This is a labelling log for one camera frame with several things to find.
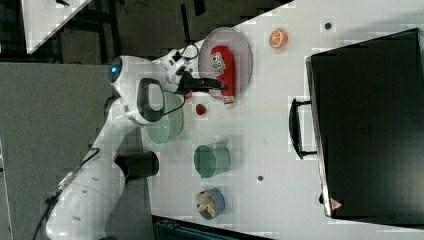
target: plate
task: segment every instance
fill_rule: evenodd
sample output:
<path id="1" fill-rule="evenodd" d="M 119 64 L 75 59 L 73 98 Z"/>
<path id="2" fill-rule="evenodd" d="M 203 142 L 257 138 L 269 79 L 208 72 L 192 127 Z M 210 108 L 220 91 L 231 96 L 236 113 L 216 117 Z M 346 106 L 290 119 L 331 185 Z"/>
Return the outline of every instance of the plate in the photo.
<path id="1" fill-rule="evenodd" d="M 233 53 L 236 67 L 235 97 L 237 98 L 246 88 L 252 74 L 252 53 L 249 44 L 241 33 L 231 28 L 218 28 L 206 37 L 199 53 L 199 76 L 216 79 L 210 54 L 212 48 L 219 45 L 227 46 Z M 210 90 L 209 94 L 222 100 L 221 90 Z"/>

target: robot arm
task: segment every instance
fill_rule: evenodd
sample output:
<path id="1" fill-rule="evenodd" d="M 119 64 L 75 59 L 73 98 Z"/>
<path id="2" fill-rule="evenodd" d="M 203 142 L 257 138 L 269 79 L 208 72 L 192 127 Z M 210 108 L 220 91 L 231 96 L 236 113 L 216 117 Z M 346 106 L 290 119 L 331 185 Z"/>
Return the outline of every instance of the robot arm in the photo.
<path id="1" fill-rule="evenodd" d="M 194 79 L 187 61 L 172 51 L 158 62 L 121 56 L 110 67 L 110 83 L 120 94 L 108 112 L 86 160 L 69 173 L 50 198 L 55 206 L 46 225 L 52 240 L 96 240 L 105 237 L 105 225 L 125 185 L 115 163 L 125 136 L 164 115 L 163 92 L 187 94 L 225 88 L 215 79 Z"/>

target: gray floor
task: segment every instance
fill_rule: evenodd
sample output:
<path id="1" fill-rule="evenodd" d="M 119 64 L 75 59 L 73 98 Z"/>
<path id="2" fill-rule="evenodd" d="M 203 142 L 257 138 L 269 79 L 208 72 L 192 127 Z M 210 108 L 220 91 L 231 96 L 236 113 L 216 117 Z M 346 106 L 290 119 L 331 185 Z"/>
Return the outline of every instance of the gray floor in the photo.
<path id="1" fill-rule="evenodd" d="M 11 229 L 13 239 L 31 239 L 44 200 L 82 160 L 103 126 L 112 87 L 107 66 L 1 63 L 0 76 L 0 138 Z M 121 152 L 141 150 L 141 137 L 134 134 Z M 6 210 L 1 205 L 0 211 Z M 9 234 L 6 229 L 0 227 L 1 239 Z M 107 233 L 119 240 L 153 239 L 144 180 L 126 186 Z M 47 239 L 44 224 L 38 239 Z"/>
<path id="2" fill-rule="evenodd" d="M 105 8 L 107 1 L 101 0 Z M 180 6 L 187 9 L 190 39 L 204 39 L 219 27 L 232 27 L 281 5 L 276 0 L 205 0 L 205 13 L 195 16 L 193 0 L 126 0 L 116 2 L 122 55 L 156 59 L 169 49 L 186 46 Z M 110 27 L 105 25 L 107 44 L 111 52 Z M 95 33 L 64 32 L 62 49 L 65 63 L 100 64 L 98 36 Z"/>

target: red triangle sticker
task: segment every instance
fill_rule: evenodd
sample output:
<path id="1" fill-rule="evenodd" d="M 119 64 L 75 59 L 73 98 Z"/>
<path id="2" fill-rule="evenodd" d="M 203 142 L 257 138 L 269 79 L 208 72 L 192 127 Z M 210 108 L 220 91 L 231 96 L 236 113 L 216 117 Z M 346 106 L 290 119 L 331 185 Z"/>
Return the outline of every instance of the red triangle sticker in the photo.
<path id="1" fill-rule="evenodd" d="M 333 211 L 337 210 L 337 209 L 339 209 L 343 206 L 341 203 L 337 202 L 336 200 L 334 200 L 332 198 L 330 198 L 330 203 L 331 203 L 331 209 Z"/>

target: green mug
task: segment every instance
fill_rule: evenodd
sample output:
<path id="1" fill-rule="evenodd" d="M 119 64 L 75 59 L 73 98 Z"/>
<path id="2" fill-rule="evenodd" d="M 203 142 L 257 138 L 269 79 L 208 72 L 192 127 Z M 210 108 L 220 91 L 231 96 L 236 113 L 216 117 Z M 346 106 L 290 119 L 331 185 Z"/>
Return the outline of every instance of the green mug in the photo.
<path id="1" fill-rule="evenodd" d="M 194 152 L 194 166 L 202 178 L 226 172 L 230 166 L 230 153 L 225 143 L 198 146 Z"/>

